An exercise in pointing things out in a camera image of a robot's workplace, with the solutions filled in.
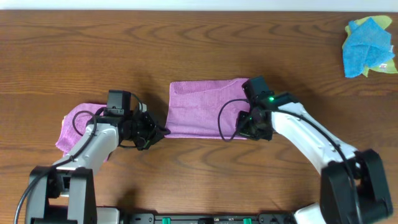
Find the folded pink towel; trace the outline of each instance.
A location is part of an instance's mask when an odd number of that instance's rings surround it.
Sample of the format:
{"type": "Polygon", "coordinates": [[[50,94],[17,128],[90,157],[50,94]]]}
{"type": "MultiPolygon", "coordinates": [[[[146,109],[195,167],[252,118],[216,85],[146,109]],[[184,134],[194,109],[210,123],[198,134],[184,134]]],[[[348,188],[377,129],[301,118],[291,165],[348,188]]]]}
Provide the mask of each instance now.
{"type": "MultiPolygon", "coordinates": [[[[55,143],[55,146],[59,148],[61,151],[63,151],[64,155],[68,153],[72,149],[72,147],[75,146],[75,144],[81,139],[81,136],[78,133],[76,133],[76,131],[72,126],[72,120],[75,114],[83,110],[95,113],[98,109],[104,106],[106,105],[82,103],[77,107],[75,107],[73,110],[71,110],[71,112],[69,112],[68,115],[66,115],[63,119],[61,135],[57,143],[55,143]]],[[[90,118],[91,116],[89,114],[84,114],[84,113],[79,114],[77,116],[75,124],[77,130],[80,133],[84,133],[86,131],[86,124],[90,118]]]]}
{"type": "MultiPolygon", "coordinates": [[[[221,139],[217,117],[221,107],[229,100],[246,99],[242,84],[247,78],[220,81],[172,82],[166,128],[167,138],[221,139]]],[[[226,106],[220,125],[225,138],[236,129],[236,119],[241,110],[249,111],[249,104],[237,101],[226,106]]]]}

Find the black cable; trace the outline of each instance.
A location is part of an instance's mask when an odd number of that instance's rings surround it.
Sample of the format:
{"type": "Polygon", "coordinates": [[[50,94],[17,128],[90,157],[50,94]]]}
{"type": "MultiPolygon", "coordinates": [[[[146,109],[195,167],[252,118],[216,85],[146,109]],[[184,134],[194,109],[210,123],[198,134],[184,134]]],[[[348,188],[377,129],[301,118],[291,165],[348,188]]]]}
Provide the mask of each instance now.
{"type": "MultiPolygon", "coordinates": [[[[241,128],[249,121],[249,119],[250,119],[250,116],[248,116],[248,117],[242,122],[241,126],[236,128],[236,131],[234,132],[234,134],[232,135],[232,137],[231,137],[230,139],[225,139],[225,138],[224,138],[223,134],[221,133],[221,127],[220,127],[220,116],[221,116],[221,112],[223,111],[223,109],[224,109],[224,107],[225,107],[226,105],[228,105],[229,103],[234,102],[234,101],[246,101],[246,102],[248,102],[247,100],[244,100],[244,99],[230,100],[230,101],[228,101],[227,103],[225,103],[224,106],[220,109],[220,113],[218,114],[218,131],[220,132],[221,138],[222,138],[224,141],[226,141],[226,142],[231,141],[231,140],[235,137],[235,135],[240,131],[240,129],[241,129],[241,128]]],[[[346,156],[343,154],[343,152],[341,151],[340,145],[336,144],[336,143],[334,142],[334,140],[332,140],[332,138],[329,137],[329,135],[327,135],[327,133],[325,133],[325,132],[324,132],[322,129],[320,129],[316,124],[314,124],[313,122],[311,122],[310,120],[308,120],[307,118],[305,118],[305,117],[302,116],[302,115],[299,115],[299,114],[296,114],[296,113],[293,113],[293,112],[290,112],[290,111],[286,111],[286,110],[279,110],[279,109],[276,109],[276,110],[262,110],[262,111],[265,112],[265,113],[267,113],[267,112],[270,112],[270,113],[271,113],[271,112],[284,113],[284,114],[289,114],[289,115],[294,116],[294,117],[296,117],[296,118],[302,119],[303,121],[305,121],[306,123],[308,123],[310,126],[312,126],[313,128],[315,128],[323,137],[325,137],[325,138],[330,142],[330,144],[336,149],[336,151],[338,152],[338,154],[340,155],[340,157],[341,157],[342,160],[343,160],[343,164],[344,164],[344,167],[345,167],[345,169],[346,169],[346,171],[347,171],[347,173],[348,173],[349,182],[350,182],[350,184],[351,184],[351,190],[352,190],[353,197],[354,197],[355,210],[356,210],[356,214],[357,214],[357,216],[358,216],[358,222],[359,222],[359,224],[362,224],[363,221],[362,221],[361,209],[360,209],[360,207],[359,207],[359,198],[358,198],[358,193],[357,193],[357,190],[356,190],[356,184],[355,184],[355,179],[354,179],[353,171],[352,171],[351,168],[349,167],[349,165],[348,165],[348,160],[347,160],[346,156]]]]}
{"type": "Polygon", "coordinates": [[[139,103],[139,105],[140,105],[139,111],[142,112],[142,111],[144,110],[144,104],[143,104],[142,101],[138,98],[137,95],[135,95],[135,94],[133,94],[133,93],[131,93],[131,95],[132,95],[135,99],[137,99],[137,101],[138,101],[138,103],[139,103]]]}
{"type": "Polygon", "coordinates": [[[22,208],[22,205],[23,205],[23,203],[24,203],[24,200],[25,200],[26,197],[28,196],[29,192],[36,186],[36,184],[39,182],[39,180],[40,180],[41,178],[45,177],[45,176],[46,176],[47,174],[49,174],[51,171],[55,170],[57,167],[62,166],[62,165],[65,165],[65,164],[67,164],[67,163],[69,163],[69,162],[72,162],[72,161],[74,160],[75,157],[78,157],[78,156],[84,151],[84,149],[87,147],[87,145],[89,145],[89,143],[91,142],[91,140],[94,138],[95,132],[96,132],[96,130],[97,130],[97,120],[96,120],[96,118],[95,118],[95,115],[94,115],[92,112],[90,112],[90,111],[79,111],[79,112],[77,112],[77,113],[75,114],[75,116],[73,117],[72,124],[75,124],[75,120],[76,120],[77,116],[78,116],[79,114],[82,114],[82,113],[88,113],[88,114],[90,114],[90,115],[93,117],[93,122],[94,122],[94,124],[93,124],[93,130],[92,130],[91,134],[88,136],[86,142],[81,146],[81,148],[80,148],[74,155],[70,156],[69,159],[67,159],[67,160],[65,160],[65,161],[63,161],[63,162],[60,162],[60,163],[55,164],[55,165],[52,165],[52,166],[51,166],[49,169],[47,169],[45,172],[43,172],[43,173],[41,173],[40,175],[38,175],[38,176],[27,186],[27,188],[25,189],[24,193],[22,194],[21,199],[19,200],[19,203],[18,203],[18,206],[17,206],[17,210],[16,210],[16,212],[15,212],[14,224],[18,224],[19,214],[20,214],[20,212],[21,212],[21,208],[22,208]]]}
{"type": "Polygon", "coordinates": [[[122,144],[120,144],[119,147],[122,147],[122,148],[124,148],[124,149],[134,149],[134,148],[136,148],[137,146],[123,146],[122,144]]]}
{"type": "Polygon", "coordinates": [[[224,108],[226,107],[226,105],[228,105],[228,104],[230,104],[230,103],[232,103],[232,102],[235,102],[235,101],[243,101],[243,102],[249,103],[249,101],[248,101],[247,99],[235,99],[235,100],[229,100],[228,102],[226,102],[226,103],[221,107],[220,112],[218,113],[218,118],[217,118],[218,132],[219,132],[221,138],[222,138],[224,141],[226,141],[226,142],[232,141],[232,139],[235,138],[235,135],[237,135],[237,134],[240,132],[241,128],[242,128],[242,127],[249,121],[249,119],[250,119],[250,116],[248,116],[248,117],[244,120],[244,122],[242,123],[242,125],[241,125],[240,127],[237,127],[237,128],[236,128],[235,132],[232,134],[232,136],[231,136],[230,139],[225,139],[225,138],[224,138],[223,133],[221,132],[221,125],[220,125],[221,113],[223,112],[223,110],[224,110],[224,108]]]}
{"type": "MultiPolygon", "coordinates": [[[[95,112],[95,115],[100,115],[104,110],[105,110],[105,108],[106,107],[101,107],[100,109],[98,109],[96,112],[95,112]]],[[[76,120],[76,114],[75,114],[75,116],[73,117],[73,120],[72,120],[72,126],[73,126],[73,129],[76,131],[76,133],[78,134],[78,135],[80,135],[80,136],[83,136],[83,134],[82,133],[80,133],[79,132],[79,130],[77,130],[77,128],[76,128],[76,123],[75,123],[75,120],[76,120]]]]}

